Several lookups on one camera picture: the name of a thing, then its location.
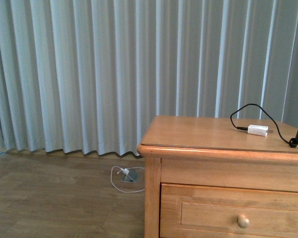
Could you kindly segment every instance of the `curtain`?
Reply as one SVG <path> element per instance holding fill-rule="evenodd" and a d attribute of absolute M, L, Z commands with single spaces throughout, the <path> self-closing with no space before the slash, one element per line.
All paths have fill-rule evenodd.
<path fill-rule="evenodd" d="M 155 115 L 246 103 L 298 127 L 298 0 L 0 0 L 7 150 L 136 154 Z"/>

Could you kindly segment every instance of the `drawer front panel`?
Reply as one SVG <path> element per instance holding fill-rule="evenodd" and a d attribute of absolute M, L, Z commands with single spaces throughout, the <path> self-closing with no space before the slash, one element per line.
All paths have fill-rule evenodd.
<path fill-rule="evenodd" d="M 298 238 L 298 193 L 163 184 L 160 217 L 166 238 Z"/>
<path fill-rule="evenodd" d="M 161 182 L 298 192 L 298 165 L 163 158 Z"/>

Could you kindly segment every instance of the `nightstand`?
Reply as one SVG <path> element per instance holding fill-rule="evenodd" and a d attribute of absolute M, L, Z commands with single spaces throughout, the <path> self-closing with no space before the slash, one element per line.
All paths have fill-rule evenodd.
<path fill-rule="evenodd" d="M 298 238 L 298 147 L 229 119 L 157 116 L 144 156 L 146 238 Z M 278 123 L 283 137 L 297 129 Z"/>

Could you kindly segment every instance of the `wooden knob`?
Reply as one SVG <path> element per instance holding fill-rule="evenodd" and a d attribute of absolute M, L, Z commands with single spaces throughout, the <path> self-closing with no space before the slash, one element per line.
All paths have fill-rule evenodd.
<path fill-rule="evenodd" d="M 241 228 L 248 228 L 250 225 L 250 221 L 248 220 L 248 218 L 243 215 L 238 216 L 237 223 L 238 226 Z"/>

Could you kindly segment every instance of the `wooden floor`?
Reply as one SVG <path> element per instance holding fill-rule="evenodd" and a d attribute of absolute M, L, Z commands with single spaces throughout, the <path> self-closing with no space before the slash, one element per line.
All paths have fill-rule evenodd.
<path fill-rule="evenodd" d="M 112 166 L 143 160 L 6 154 L 0 157 L 0 238 L 141 238 L 144 192 L 121 193 Z M 144 187 L 113 181 L 126 190 Z"/>

